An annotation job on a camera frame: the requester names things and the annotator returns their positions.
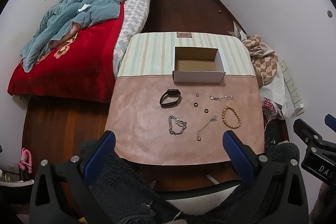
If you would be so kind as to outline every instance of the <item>electrical outlet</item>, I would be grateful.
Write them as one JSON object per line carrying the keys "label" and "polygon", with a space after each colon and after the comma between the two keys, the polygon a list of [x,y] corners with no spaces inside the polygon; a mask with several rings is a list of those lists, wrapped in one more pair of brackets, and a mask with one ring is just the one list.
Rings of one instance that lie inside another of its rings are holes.
{"label": "electrical outlet", "polygon": [[[297,103],[295,103],[294,104],[294,108],[300,107],[301,104],[303,104],[302,100],[300,100]],[[302,114],[303,112],[305,112],[305,108],[299,108],[299,109],[295,110],[296,116]]]}
{"label": "electrical outlet", "polygon": [[296,81],[294,80],[294,78],[290,79],[290,81],[287,83],[287,88],[289,93],[292,93],[294,90],[297,89]]}
{"label": "electrical outlet", "polygon": [[282,74],[283,74],[283,79],[285,80],[285,83],[288,83],[293,78],[293,75],[289,68],[287,68]]}
{"label": "electrical outlet", "polygon": [[284,72],[288,68],[285,60],[282,60],[279,65],[280,65],[280,68],[281,68],[282,72]]}
{"label": "electrical outlet", "polygon": [[300,92],[298,89],[294,90],[291,94],[290,94],[291,98],[292,98],[292,102],[293,104],[296,104],[298,101],[301,100],[301,96],[300,96]]}

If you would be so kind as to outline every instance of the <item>silver bracelet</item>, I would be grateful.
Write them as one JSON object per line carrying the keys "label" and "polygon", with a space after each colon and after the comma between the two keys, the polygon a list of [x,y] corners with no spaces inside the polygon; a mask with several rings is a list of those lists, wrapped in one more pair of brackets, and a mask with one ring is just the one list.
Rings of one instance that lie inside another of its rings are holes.
{"label": "silver bracelet", "polygon": [[[176,122],[176,124],[179,126],[179,127],[182,127],[182,129],[178,132],[175,132],[173,131],[173,125],[171,123],[171,119],[174,119]],[[179,134],[182,134],[183,131],[187,128],[187,123],[180,120],[178,117],[176,116],[173,116],[173,115],[170,115],[169,118],[168,118],[168,122],[169,122],[169,133],[170,134],[174,134],[174,135],[179,135]]]}
{"label": "silver bracelet", "polygon": [[211,100],[220,100],[220,99],[226,99],[226,100],[234,100],[233,96],[223,96],[223,97],[213,97],[213,96],[210,96],[210,99]]}

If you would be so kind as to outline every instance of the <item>wooden bead bracelet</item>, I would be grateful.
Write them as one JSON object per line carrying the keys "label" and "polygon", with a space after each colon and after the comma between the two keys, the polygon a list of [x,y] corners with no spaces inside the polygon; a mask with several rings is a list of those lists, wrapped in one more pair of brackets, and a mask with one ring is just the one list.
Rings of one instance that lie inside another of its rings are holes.
{"label": "wooden bead bracelet", "polygon": [[[237,119],[238,119],[238,125],[237,125],[237,126],[233,126],[233,125],[229,124],[229,123],[226,121],[226,119],[225,119],[225,114],[226,114],[226,110],[227,110],[227,109],[230,109],[230,110],[236,115],[236,117],[237,117]],[[240,128],[240,126],[241,126],[241,124],[242,124],[242,119],[241,119],[241,117],[239,116],[238,111],[235,110],[235,109],[234,109],[233,107],[231,107],[231,106],[226,106],[226,107],[224,108],[224,110],[223,110],[223,115],[222,115],[222,119],[223,119],[224,124],[225,124],[227,127],[232,128],[232,129]]]}

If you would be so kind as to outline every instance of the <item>metal screw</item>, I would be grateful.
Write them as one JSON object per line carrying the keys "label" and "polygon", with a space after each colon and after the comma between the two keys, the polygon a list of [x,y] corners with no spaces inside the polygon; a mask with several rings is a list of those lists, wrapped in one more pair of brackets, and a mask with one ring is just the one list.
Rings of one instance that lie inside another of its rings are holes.
{"label": "metal screw", "polygon": [[79,161],[79,156],[72,156],[70,159],[72,162],[78,162]]}
{"label": "metal screw", "polygon": [[261,162],[266,162],[266,161],[268,160],[268,158],[267,158],[265,155],[260,155],[260,156],[259,156],[259,160],[260,160]]}
{"label": "metal screw", "polygon": [[41,161],[41,165],[42,166],[46,166],[48,164],[48,160],[43,160],[43,161]]}
{"label": "metal screw", "polygon": [[293,166],[297,166],[297,160],[295,160],[295,159],[291,159],[291,164],[292,164]]}

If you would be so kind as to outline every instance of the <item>silver necklace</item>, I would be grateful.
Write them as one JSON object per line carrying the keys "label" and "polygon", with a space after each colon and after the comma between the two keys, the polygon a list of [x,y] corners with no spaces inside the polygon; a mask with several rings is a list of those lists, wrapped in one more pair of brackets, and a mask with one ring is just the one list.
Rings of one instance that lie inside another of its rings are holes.
{"label": "silver necklace", "polygon": [[[173,125],[171,123],[171,119],[174,119],[176,122],[176,124],[179,126],[179,127],[182,127],[182,129],[178,132],[175,132],[173,131]],[[187,128],[187,123],[180,120],[178,117],[176,116],[173,116],[173,115],[170,115],[169,118],[168,118],[168,122],[169,122],[169,133],[170,134],[174,134],[174,135],[179,135],[179,134],[182,134],[183,131]]]}
{"label": "silver necklace", "polygon": [[226,100],[234,100],[233,96],[223,96],[223,97],[213,97],[213,96],[210,96],[210,99],[211,100],[220,100],[220,99],[226,99]]}
{"label": "silver necklace", "polygon": [[208,123],[201,129],[201,130],[197,131],[197,140],[198,140],[198,141],[201,140],[200,132],[201,132],[203,129],[205,129],[205,128],[208,126],[208,124],[210,124],[211,122],[215,122],[215,121],[217,121],[218,112],[216,111],[216,113],[217,113],[217,115],[212,116],[211,119],[209,120],[209,122],[208,122]]}

